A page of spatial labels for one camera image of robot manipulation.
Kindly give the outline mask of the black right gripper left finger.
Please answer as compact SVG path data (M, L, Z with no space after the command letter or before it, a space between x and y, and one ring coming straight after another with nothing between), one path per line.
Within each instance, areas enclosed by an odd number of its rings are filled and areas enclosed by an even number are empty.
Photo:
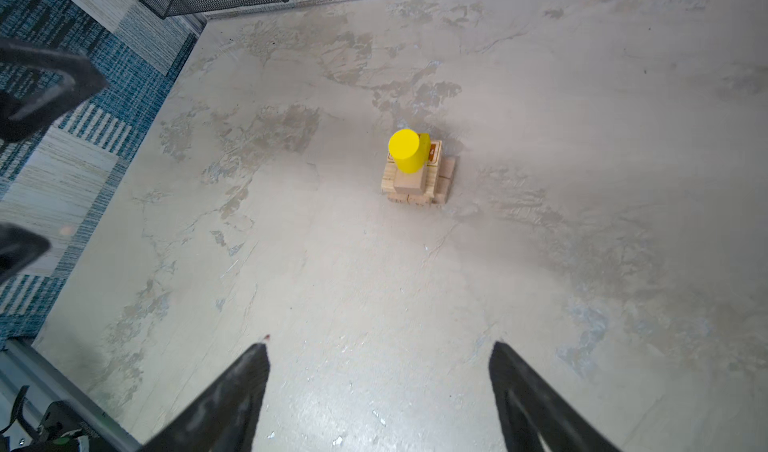
M270 373L267 346L245 350L144 451L250 451Z

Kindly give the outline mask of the yellow window toy cube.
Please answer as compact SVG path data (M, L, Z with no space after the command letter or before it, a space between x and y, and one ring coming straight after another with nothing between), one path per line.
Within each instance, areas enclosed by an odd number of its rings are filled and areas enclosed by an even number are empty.
M418 137L419 137L418 157L421 160L422 164L426 164L429 162L429 157L430 157L431 138L426 133L419 134Z

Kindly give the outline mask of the patterned wood block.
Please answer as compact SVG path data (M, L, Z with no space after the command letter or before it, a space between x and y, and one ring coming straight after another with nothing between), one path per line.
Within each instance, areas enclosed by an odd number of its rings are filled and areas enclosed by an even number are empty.
M438 167L442 156L442 141L435 140L430 144L428 153L428 160L426 165L428 167Z

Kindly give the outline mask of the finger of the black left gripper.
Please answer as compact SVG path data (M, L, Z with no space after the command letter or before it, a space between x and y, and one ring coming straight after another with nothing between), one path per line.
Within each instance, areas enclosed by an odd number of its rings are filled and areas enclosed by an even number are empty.
M45 237L10 223L1 224L2 284L43 256L51 247Z
M3 38L1 62L51 72L59 81L23 98L1 93L1 141L20 143L45 131L58 118L109 87L106 78L84 56Z

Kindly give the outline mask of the yellow cylinder block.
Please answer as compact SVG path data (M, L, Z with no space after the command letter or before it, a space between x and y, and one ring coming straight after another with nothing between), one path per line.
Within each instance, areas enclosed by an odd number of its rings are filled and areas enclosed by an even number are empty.
M413 130L402 129L393 134L388 143L388 152L396 168L407 174L417 172L426 165L418 157L418 135Z

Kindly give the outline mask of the small square wood block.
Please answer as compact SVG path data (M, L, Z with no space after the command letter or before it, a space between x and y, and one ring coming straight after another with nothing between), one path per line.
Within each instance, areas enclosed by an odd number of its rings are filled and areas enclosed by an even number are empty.
M426 192L427 167L422 167L414 173L404 173L397 169L393 180L393 188L397 194L422 196Z

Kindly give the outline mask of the light wood block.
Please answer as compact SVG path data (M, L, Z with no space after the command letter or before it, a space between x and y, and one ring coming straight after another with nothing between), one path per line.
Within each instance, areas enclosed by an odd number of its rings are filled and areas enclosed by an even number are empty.
M427 167L427 184L426 184L426 192L423 195L426 195L428 197L434 198L434 191L435 191L435 185L437 181L438 176L438 169L440 167L440 164L438 167ZM395 177L395 171L397 170L395 163L392 160L388 160L384 169L382 181L381 181L381 189L383 193L396 193L393 188L393 180Z

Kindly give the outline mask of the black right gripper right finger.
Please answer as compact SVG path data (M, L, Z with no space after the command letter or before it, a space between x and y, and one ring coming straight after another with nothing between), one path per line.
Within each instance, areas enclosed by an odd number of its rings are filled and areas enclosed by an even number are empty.
M508 344L494 343L489 374L508 451L618 452Z

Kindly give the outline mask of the plain wood block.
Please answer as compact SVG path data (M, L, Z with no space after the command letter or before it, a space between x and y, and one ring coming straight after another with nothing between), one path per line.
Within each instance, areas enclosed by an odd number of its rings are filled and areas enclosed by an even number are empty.
M457 160L455 157L445 157L441 160L435 185L433 202L445 205L453 182Z
M426 195L390 193L387 195L387 199L392 203L413 205L418 207L429 207L433 204L433 199Z

